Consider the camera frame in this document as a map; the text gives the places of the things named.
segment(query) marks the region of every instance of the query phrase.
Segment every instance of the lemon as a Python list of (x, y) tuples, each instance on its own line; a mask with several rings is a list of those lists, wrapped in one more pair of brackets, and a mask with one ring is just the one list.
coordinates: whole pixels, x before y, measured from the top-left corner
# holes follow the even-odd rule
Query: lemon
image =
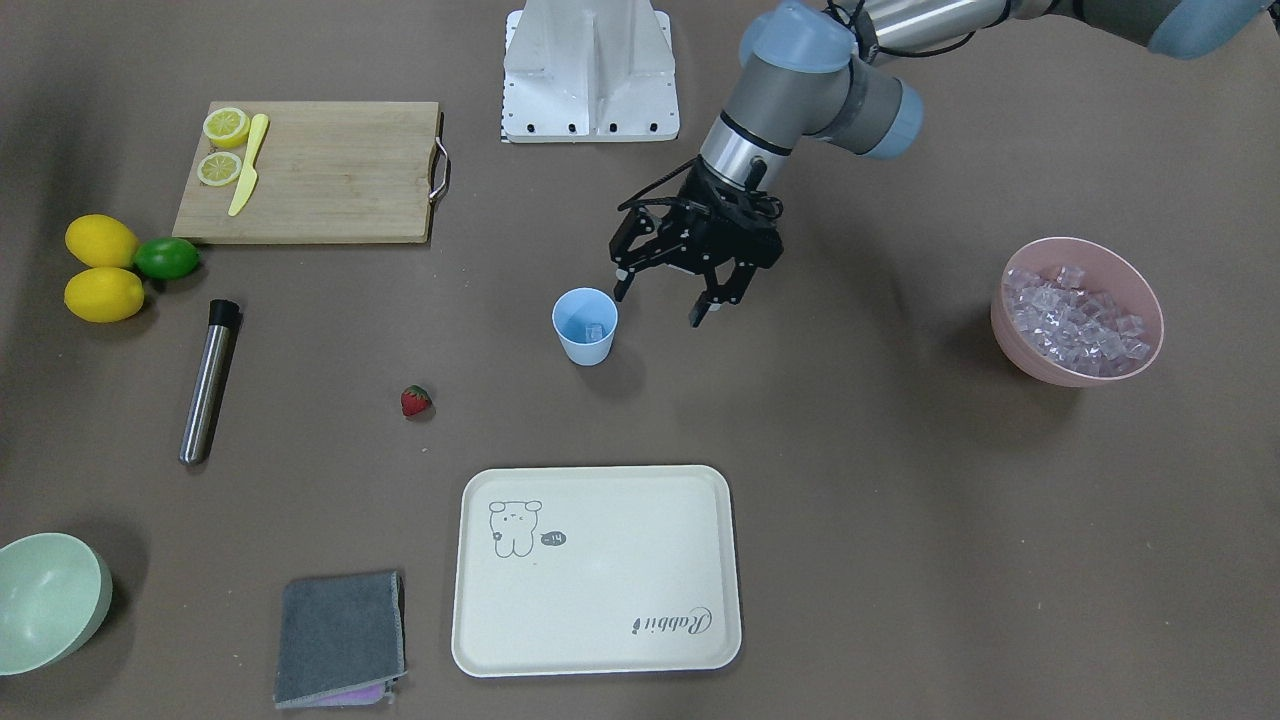
[(205, 137), (219, 147), (239, 147), (248, 140), (248, 115), (239, 108), (219, 108), (205, 118)]
[(210, 187), (221, 187), (239, 177), (241, 159), (234, 152), (214, 152), (200, 161), (196, 176)]
[(90, 268), (128, 268), (138, 236), (115, 218), (84, 215), (67, 225), (67, 250)]
[(77, 318), (114, 323), (142, 309), (142, 281), (122, 268), (90, 268), (67, 282), (63, 302)]

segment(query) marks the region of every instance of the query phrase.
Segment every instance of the blue plastic cup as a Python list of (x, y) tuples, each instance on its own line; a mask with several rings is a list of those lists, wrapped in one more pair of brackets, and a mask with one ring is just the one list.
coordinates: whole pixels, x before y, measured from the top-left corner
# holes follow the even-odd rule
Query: blue plastic cup
[(599, 365), (613, 347), (618, 306), (594, 287), (571, 290), (552, 307), (552, 325), (570, 360), (579, 365)]

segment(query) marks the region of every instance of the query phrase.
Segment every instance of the bear drawing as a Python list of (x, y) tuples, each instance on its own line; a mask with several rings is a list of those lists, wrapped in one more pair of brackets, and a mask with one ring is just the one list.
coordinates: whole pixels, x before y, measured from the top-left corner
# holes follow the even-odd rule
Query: bear drawing
[(534, 551), (534, 528), (541, 509), (536, 500), (489, 503), (489, 529), (498, 557), (527, 557)]

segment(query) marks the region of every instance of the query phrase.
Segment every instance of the white metal stand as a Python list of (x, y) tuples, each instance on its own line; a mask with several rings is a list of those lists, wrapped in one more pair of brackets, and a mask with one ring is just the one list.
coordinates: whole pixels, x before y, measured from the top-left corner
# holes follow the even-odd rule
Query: white metal stand
[(671, 18), (649, 0), (529, 0), (507, 17), (509, 142), (640, 142), (680, 133)]

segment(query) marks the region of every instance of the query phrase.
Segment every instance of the wooden cutting board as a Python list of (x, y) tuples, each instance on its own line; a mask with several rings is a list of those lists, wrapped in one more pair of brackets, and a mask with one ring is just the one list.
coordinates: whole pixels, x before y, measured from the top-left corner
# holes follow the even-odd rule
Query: wooden cutting board
[[(234, 218), (236, 183), (209, 187), (196, 169), (220, 150), (200, 133), (173, 234), (205, 243), (425, 242), (438, 102), (216, 101), (270, 117), (257, 187)], [(241, 158), (244, 146), (230, 150)]]

